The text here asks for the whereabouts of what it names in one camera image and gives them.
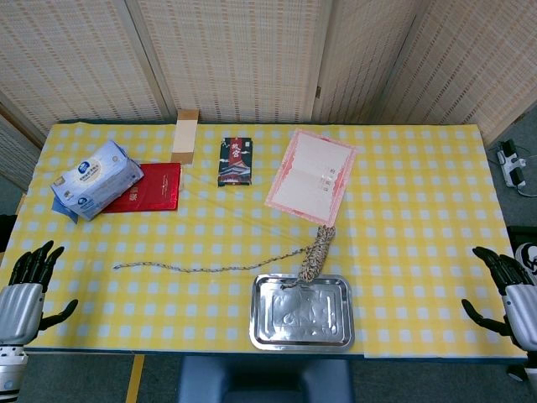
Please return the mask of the red certificate booklet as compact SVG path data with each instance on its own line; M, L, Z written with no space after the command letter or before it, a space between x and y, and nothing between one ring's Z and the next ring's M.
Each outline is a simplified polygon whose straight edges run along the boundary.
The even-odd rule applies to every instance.
M140 165L143 178L113 201L102 213L175 210L179 200L180 163Z

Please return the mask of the small wooden block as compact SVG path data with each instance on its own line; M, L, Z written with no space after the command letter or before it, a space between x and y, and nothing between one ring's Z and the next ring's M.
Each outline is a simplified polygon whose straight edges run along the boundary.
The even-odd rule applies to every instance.
M170 155L172 163L191 165L194 159L199 110L183 110L178 113L174 142Z

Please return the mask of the dark box with red print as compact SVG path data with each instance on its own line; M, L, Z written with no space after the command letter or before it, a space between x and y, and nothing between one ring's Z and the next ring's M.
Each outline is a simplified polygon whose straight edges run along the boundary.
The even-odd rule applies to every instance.
M224 138L220 147L217 184L249 186L252 183L252 161L251 138Z

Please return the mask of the black white sneaker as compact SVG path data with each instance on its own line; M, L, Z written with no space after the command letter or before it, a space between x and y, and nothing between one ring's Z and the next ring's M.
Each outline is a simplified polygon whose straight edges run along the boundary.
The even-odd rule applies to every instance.
M529 275L537 278L537 243L520 244L515 251L515 259Z

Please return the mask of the white power strip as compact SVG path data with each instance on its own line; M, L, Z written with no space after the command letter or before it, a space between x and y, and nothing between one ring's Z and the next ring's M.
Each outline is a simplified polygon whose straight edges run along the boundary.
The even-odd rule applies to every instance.
M526 160L519 157L512 139L499 143L497 157L506 186L517 190L525 187L523 168L526 166Z

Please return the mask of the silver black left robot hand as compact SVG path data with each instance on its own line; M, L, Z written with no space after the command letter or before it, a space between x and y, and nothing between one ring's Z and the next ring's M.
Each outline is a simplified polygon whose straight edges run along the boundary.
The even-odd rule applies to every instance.
M55 264L65 248L53 248L52 240L16 261L8 284L0 290L0 347L14 348L31 343L39 332L62 323L75 311L78 300L45 317L44 300Z

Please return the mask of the woven bamboo screen panel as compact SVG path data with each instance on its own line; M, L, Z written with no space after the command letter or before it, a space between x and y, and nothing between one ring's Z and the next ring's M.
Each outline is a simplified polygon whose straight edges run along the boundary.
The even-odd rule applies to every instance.
M44 137L0 101L0 175L28 190Z
M206 122L313 118L332 0L120 0L162 113Z
M38 142L60 122L166 121L135 0L0 0L0 106Z
M367 123L423 0L333 0L312 120Z
M372 116L476 124L490 145L537 104L537 0L424 0Z

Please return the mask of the pink bordered paper certificate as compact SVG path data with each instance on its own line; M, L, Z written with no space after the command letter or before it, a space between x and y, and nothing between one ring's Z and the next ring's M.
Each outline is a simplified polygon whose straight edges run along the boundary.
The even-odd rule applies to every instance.
M356 154L349 144L295 130L265 205L332 227Z

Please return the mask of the yellow floor tape strip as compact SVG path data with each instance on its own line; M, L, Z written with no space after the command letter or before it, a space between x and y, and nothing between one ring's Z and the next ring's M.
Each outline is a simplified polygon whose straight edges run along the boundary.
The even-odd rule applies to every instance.
M137 403L144 359L145 356L143 354L135 354L133 357L125 403Z

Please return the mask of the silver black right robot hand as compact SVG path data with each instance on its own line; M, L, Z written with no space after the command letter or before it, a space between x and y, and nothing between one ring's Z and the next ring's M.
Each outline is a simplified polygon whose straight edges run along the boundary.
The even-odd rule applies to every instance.
M505 310L499 322L479 314L463 299L466 314L479 326L510 337L525 352L537 351L537 278L529 275L515 259L491 249L476 247L472 252L489 268Z

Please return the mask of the silver metal tray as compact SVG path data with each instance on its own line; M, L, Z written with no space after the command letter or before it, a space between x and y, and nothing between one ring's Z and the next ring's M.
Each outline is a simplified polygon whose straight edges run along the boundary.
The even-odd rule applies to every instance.
M249 337L263 351L343 353L355 338L351 286L340 275L310 283L289 274L258 275Z

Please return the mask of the blue white tissue pack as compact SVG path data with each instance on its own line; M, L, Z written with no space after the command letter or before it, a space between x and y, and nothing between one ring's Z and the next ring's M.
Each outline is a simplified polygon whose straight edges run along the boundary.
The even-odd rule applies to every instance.
M141 166L108 140L51 185L52 210L77 222L91 221L143 178Z

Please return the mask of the yellow white checkered tablecloth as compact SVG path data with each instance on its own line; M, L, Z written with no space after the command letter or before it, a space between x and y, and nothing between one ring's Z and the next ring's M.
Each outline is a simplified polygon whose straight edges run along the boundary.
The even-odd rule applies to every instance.
M0 265L47 241L65 248L44 300L46 315L79 301L33 348L251 353L258 274L295 273L296 249L316 225L265 205L295 127L204 124L181 171L174 211L102 214L72 222L51 208L51 183L109 139L135 160L170 158L173 125L57 124L49 133ZM315 126L356 148L324 266L352 288L354 354L368 357L517 358L509 339L475 325L503 304L484 246L511 251L474 125ZM224 138L253 141L252 183L219 186Z

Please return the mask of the blue robot base seat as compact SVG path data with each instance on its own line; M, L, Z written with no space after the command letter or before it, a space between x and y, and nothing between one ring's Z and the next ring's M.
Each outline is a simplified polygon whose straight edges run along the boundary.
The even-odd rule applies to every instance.
M344 359L186 356L178 403L354 403Z

